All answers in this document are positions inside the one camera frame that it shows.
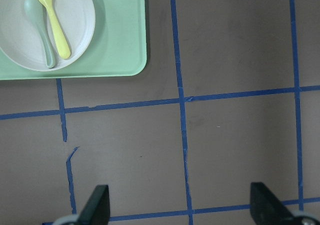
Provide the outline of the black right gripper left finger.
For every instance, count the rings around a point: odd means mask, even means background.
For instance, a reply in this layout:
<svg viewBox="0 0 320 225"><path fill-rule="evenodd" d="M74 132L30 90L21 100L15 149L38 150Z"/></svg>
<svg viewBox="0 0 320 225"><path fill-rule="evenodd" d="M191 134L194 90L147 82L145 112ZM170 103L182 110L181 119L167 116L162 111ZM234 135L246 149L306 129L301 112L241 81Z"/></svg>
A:
<svg viewBox="0 0 320 225"><path fill-rule="evenodd" d="M97 185L80 214L63 216L56 225L107 225L110 221L108 185Z"/></svg>

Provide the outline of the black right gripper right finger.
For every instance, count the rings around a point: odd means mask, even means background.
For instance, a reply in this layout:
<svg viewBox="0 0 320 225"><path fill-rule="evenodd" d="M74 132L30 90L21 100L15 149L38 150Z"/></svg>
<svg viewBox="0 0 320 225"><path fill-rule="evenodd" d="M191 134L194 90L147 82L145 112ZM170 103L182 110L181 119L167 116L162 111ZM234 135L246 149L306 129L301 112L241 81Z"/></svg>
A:
<svg viewBox="0 0 320 225"><path fill-rule="evenodd" d="M256 225L318 225L320 220L303 211L291 212L263 183L250 184L250 215Z"/></svg>

